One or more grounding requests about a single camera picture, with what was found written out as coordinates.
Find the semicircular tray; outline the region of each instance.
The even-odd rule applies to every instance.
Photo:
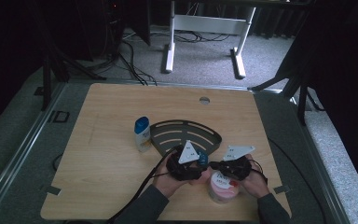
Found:
[[[205,125],[194,121],[171,119],[150,126],[153,146],[163,156],[172,147],[185,145],[189,140],[195,149],[202,149],[207,155],[220,147],[222,137]]]

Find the white stand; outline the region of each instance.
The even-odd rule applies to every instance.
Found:
[[[240,44],[233,49],[233,60],[240,77],[246,77],[245,68],[242,61],[242,49],[245,44],[246,36],[252,24],[252,18],[255,14],[255,7],[251,7],[246,20],[232,20],[211,17],[175,15],[175,2],[171,1],[171,21],[170,21],[170,44],[168,47],[166,71],[172,72],[173,55],[175,51],[174,32],[175,30],[186,30],[205,33],[216,33],[225,35],[240,35]]]

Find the gray carpet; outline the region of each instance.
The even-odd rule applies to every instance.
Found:
[[[178,42],[171,74],[165,74],[161,69],[168,37],[153,36],[150,47],[139,41],[137,37],[127,40],[134,47],[134,64],[152,75],[160,85],[175,83],[232,89],[254,86],[272,78],[292,43],[291,39],[250,36],[243,53],[247,78],[238,80],[234,76],[232,63],[228,57],[229,49],[238,43],[236,36],[230,36],[221,42],[197,44]],[[121,52],[126,58],[130,58],[128,46],[122,45]],[[121,61],[117,61],[115,66],[100,75],[108,77],[106,82],[112,83],[135,80],[127,70],[122,69],[123,66]],[[0,223],[62,223],[62,221],[47,221],[40,217],[40,208],[46,197],[46,193],[40,189],[52,181],[54,176],[52,161],[64,151],[87,89],[92,82],[94,80],[84,75],[73,75],[70,82],[66,84],[54,110],[68,111],[70,118],[67,123],[47,122],[44,125],[26,161],[0,203]],[[39,70],[24,84],[0,118],[0,174],[21,144],[22,136],[27,134],[38,116],[41,97],[33,96],[33,93],[40,85],[41,71]],[[283,86],[284,81],[271,88],[282,89]],[[304,174],[323,207],[327,223],[335,223],[310,164],[307,153],[307,148],[310,146],[305,139],[310,136],[306,128],[300,126],[296,119],[296,106],[272,91],[259,92],[255,95],[255,99],[268,137],[290,156]],[[287,193],[287,197],[292,209],[293,223],[323,223],[321,209],[304,179],[281,150],[273,144],[270,145],[282,182],[292,189]]]

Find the white triangular piece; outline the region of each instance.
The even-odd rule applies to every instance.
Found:
[[[179,163],[183,164],[190,161],[196,161],[200,158],[200,155],[197,154],[196,149],[191,145],[190,140],[186,141],[185,147],[183,148],[182,155],[179,158]]]
[[[223,161],[235,161],[236,159],[249,154],[255,150],[253,146],[228,146]]]

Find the blue cap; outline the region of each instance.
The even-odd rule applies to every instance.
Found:
[[[149,126],[149,119],[147,117],[141,117],[135,121],[135,133],[141,133]]]

